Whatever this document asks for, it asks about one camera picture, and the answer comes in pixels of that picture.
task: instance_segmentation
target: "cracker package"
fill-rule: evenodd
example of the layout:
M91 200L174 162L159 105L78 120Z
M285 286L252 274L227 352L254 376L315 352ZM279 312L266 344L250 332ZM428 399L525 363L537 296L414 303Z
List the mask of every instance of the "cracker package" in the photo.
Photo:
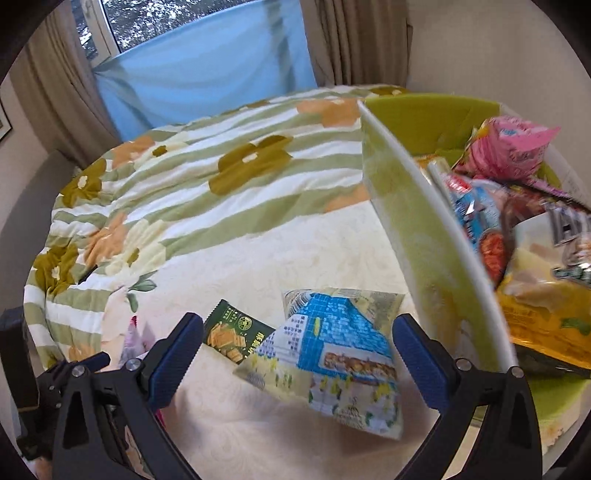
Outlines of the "cracker package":
M547 204L543 214L517 224L514 237L496 292L513 343L558 360L560 371L589 378L590 216L580 208Z
M402 414L391 324L402 295L328 288L284 296L287 321L235 374L279 399L399 439Z
M240 364L274 330L221 300L205 322L205 343Z

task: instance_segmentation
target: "blue gripper pad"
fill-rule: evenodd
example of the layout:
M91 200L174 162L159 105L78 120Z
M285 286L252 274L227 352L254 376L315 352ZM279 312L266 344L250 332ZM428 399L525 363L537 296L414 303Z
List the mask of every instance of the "blue gripper pad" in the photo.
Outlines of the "blue gripper pad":
M203 342L203 321L186 313L165 339L159 340L144 359L141 384L152 411L170 405L191 361Z
M427 406L443 414L457 383L452 357L408 313L394 320L392 339Z

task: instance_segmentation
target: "blue curtain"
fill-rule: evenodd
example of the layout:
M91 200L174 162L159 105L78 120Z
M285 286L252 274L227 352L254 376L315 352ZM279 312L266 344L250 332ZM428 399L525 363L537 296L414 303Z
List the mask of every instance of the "blue curtain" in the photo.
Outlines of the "blue curtain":
M299 0L257 0L208 15L94 71L123 140L316 87Z

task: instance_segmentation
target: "wall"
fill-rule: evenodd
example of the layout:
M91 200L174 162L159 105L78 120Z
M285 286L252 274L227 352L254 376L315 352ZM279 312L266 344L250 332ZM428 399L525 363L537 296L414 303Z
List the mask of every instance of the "wall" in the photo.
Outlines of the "wall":
M0 98L12 125L12 131L0 142L0 231L2 231L12 207L46 159L47 152L33 133L9 77L0 86Z
M591 79L531 0L409 0L408 87L498 100L562 127L554 144L591 190Z

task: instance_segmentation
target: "tree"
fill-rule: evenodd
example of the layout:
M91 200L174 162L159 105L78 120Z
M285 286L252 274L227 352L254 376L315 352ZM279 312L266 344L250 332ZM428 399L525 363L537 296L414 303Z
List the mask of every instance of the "tree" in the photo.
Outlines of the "tree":
M115 40L123 51L205 15L251 0L102 1Z

